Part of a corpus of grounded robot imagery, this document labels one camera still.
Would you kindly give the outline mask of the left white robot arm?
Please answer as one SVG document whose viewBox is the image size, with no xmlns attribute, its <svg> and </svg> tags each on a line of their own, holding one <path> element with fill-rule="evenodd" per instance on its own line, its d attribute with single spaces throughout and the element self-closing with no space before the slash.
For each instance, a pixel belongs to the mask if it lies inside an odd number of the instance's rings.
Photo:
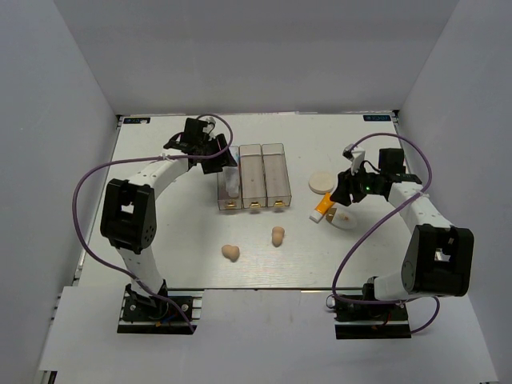
<svg viewBox="0 0 512 384">
<path fill-rule="evenodd" d="M 141 308 L 160 319 L 169 309 L 165 279 L 158 272 L 151 244 L 157 232 L 156 201 L 162 192 L 195 166 L 216 174 L 238 166 L 230 151 L 232 137 L 214 134 L 214 114 L 187 118 L 182 132 L 164 144 L 162 153 L 133 176 L 113 178 L 106 186 L 101 235 L 122 257 L 132 280 L 131 289 L 144 297 Z"/>
</svg>

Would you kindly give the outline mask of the white tube pink blue print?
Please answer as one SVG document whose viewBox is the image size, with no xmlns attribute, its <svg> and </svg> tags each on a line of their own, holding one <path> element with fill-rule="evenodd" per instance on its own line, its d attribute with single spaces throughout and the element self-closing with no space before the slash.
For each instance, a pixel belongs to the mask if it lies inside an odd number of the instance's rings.
<svg viewBox="0 0 512 384">
<path fill-rule="evenodd" d="M 237 198 L 240 191 L 239 158 L 235 162 L 236 165 L 228 167 L 226 171 L 226 190 L 231 198 Z"/>
</svg>

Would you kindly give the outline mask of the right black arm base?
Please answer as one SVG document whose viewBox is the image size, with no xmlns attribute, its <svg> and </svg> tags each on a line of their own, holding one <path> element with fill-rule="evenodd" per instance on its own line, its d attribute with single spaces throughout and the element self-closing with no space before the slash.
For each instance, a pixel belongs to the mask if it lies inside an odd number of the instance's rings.
<svg viewBox="0 0 512 384">
<path fill-rule="evenodd" d="M 411 338 L 404 306 L 359 305 L 332 299 L 337 340 L 384 340 Z"/>
</svg>

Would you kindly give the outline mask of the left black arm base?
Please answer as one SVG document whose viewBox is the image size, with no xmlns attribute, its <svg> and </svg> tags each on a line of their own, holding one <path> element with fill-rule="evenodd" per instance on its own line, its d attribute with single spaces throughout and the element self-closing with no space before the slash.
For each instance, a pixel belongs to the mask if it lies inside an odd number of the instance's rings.
<svg viewBox="0 0 512 384">
<path fill-rule="evenodd" d="M 192 335 L 197 329 L 202 310 L 203 290 L 168 290 L 173 300 L 188 318 L 191 329 L 175 306 L 159 299 L 136 294 L 126 285 L 118 319 L 118 334 Z"/>
</svg>

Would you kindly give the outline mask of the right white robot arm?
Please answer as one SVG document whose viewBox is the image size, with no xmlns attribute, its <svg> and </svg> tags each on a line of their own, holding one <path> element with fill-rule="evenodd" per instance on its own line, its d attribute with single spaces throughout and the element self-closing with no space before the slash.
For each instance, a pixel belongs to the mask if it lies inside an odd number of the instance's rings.
<svg viewBox="0 0 512 384">
<path fill-rule="evenodd" d="M 362 289 L 362 312 L 369 318 L 381 318 L 390 304 L 421 297 L 462 297 L 470 284 L 474 235 L 456 227 L 434 206 L 426 194 L 426 184 L 409 174 L 401 149 L 379 152 L 376 171 L 365 168 L 365 151 L 359 146 L 347 148 L 348 170 L 338 174 L 331 201 L 342 206 L 358 203 L 368 195 L 384 197 L 399 214 L 411 233 L 400 268 L 388 275 L 372 277 Z"/>
</svg>

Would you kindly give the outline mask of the white tube blue logo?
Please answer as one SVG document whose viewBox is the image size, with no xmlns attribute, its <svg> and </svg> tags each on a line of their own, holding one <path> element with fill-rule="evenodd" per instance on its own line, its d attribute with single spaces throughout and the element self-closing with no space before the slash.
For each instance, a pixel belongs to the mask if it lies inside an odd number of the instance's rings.
<svg viewBox="0 0 512 384">
<path fill-rule="evenodd" d="M 239 196 L 239 170 L 236 166 L 226 166 L 222 170 L 225 182 L 225 190 L 230 198 Z"/>
</svg>

